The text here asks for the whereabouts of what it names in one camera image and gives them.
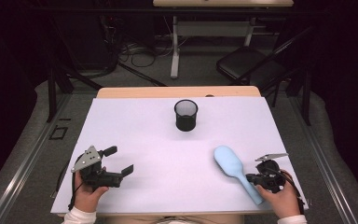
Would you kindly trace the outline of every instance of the chair seat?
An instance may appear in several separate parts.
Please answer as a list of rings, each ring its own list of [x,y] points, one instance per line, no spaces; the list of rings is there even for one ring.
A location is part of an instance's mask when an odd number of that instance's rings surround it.
[[[216,68],[222,75],[234,81],[265,58],[266,55],[256,49],[241,47],[220,59],[216,63]],[[248,82],[248,78],[244,78],[241,83],[244,85],[256,86],[261,90],[268,85],[273,78],[281,75],[285,71],[285,67],[271,61],[259,67],[252,73],[250,83]]]

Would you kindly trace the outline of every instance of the black mesh cup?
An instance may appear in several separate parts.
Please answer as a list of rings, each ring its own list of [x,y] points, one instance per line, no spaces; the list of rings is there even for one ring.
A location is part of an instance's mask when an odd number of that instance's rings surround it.
[[[196,127],[197,111],[199,107],[191,100],[181,100],[174,107],[176,113],[176,127],[183,132],[189,132]]]

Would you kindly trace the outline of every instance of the wooden desk top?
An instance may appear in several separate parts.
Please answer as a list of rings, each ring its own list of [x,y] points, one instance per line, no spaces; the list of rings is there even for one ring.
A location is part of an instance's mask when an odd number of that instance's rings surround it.
[[[291,7],[292,0],[154,0],[155,7]]]
[[[213,96],[258,96],[254,86],[208,86],[208,87],[132,87],[102,88],[97,98],[171,98]]]

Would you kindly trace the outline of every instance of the hand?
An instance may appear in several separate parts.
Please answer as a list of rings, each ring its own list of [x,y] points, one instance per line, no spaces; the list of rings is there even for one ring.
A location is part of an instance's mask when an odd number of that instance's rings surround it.
[[[292,179],[287,172],[283,171],[282,173]],[[256,188],[260,195],[271,203],[272,209],[279,218],[300,215],[295,189],[288,181],[284,183],[283,189],[277,193],[271,193],[260,185],[257,185]]]
[[[109,190],[108,187],[99,187],[92,191],[91,186],[83,184],[79,171],[76,171],[75,174],[75,189],[77,189],[75,207],[87,213],[93,213],[97,210],[98,201]]]

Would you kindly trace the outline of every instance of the brush head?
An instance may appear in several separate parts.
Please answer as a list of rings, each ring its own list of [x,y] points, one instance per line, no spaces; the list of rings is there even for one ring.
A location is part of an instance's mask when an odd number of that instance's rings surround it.
[[[226,146],[217,147],[214,150],[214,159],[226,175],[235,177],[243,175],[242,162],[231,148]]]

